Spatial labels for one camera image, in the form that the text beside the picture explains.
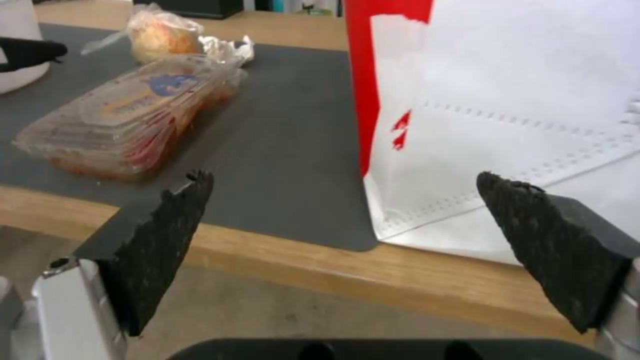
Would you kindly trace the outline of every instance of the gray mat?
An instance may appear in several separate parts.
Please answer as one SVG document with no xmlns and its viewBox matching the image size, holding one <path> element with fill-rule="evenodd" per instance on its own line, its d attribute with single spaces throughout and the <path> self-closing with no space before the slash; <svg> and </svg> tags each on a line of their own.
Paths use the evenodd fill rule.
<svg viewBox="0 0 640 360">
<path fill-rule="evenodd" d="M 0 183 L 121 206 L 204 168 L 216 176 L 208 224 L 340 249 L 376 246 L 346 53 L 257 45 L 238 95 L 196 118 L 155 179 L 125 184 L 69 174 L 11 145 L 30 122 L 135 67 L 126 41 L 78 55 L 107 31 L 42 25 L 42 32 L 70 54 L 42 79 L 0 95 Z"/>
</svg>

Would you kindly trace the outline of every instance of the clear plastic container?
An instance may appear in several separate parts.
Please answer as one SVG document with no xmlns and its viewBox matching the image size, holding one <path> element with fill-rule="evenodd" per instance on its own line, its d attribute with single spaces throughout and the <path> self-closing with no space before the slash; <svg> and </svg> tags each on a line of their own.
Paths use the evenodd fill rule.
<svg viewBox="0 0 640 360">
<path fill-rule="evenodd" d="M 206 56 L 170 56 L 60 107 L 14 144 L 73 172 L 142 179 L 159 168 L 197 111 L 231 96 L 243 74 Z"/>
</svg>

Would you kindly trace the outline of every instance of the black foam pad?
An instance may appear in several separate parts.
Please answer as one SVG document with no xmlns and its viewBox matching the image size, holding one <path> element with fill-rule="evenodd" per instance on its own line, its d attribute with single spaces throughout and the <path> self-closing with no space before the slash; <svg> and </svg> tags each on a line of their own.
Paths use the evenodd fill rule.
<svg viewBox="0 0 640 360">
<path fill-rule="evenodd" d="M 95 261 L 121 328 L 137 336 L 156 312 L 200 223 L 213 176 L 191 174 L 177 193 L 124 206 L 74 255 Z"/>
<path fill-rule="evenodd" d="M 485 172 L 477 189 L 516 258 L 580 332 L 598 327 L 619 292 L 634 239 L 577 200 Z"/>
</svg>

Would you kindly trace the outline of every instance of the white paper bag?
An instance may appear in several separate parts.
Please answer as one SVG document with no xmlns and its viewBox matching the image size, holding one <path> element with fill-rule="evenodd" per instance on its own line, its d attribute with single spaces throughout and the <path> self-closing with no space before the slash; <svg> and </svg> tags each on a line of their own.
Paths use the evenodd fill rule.
<svg viewBox="0 0 640 360">
<path fill-rule="evenodd" d="M 484 170 L 640 239 L 640 1 L 346 5 L 381 241 L 515 263 L 477 194 Z"/>
</svg>

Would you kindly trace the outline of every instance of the red print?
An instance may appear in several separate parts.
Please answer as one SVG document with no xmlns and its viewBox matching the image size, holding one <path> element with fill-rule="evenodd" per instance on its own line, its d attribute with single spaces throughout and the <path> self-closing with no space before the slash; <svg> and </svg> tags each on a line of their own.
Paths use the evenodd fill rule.
<svg viewBox="0 0 640 360">
<path fill-rule="evenodd" d="M 409 126 L 409 116 L 411 115 L 411 110 L 407 111 L 402 115 L 400 120 L 396 122 L 396 124 L 391 128 L 391 131 L 396 130 L 404 130 L 407 126 Z"/>
<path fill-rule="evenodd" d="M 406 113 L 404 113 L 404 115 L 402 115 L 402 117 L 400 118 L 400 120 L 398 120 L 394 126 L 391 128 L 391 132 L 393 133 L 394 131 L 398 131 L 401 130 L 402 134 L 400 134 L 400 136 L 398 136 L 397 138 L 394 139 L 394 150 L 402 150 L 404 149 L 404 141 L 406 140 L 406 132 L 408 130 L 409 127 L 409 119 L 411 117 L 411 110 L 407 111 Z"/>
<path fill-rule="evenodd" d="M 397 138 L 394 139 L 394 150 L 402 150 L 404 148 L 404 141 L 406 140 L 406 130 L 400 134 Z"/>
<path fill-rule="evenodd" d="M 355 90 L 360 133 L 360 170 L 369 171 L 371 144 L 380 112 L 376 66 L 371 40 L 371 17 L 402 14 L 411 20 L 429 23 L 436 0 L 349 0 L 344 2 L 349 34 L 351 73 Z"/>
</svg>

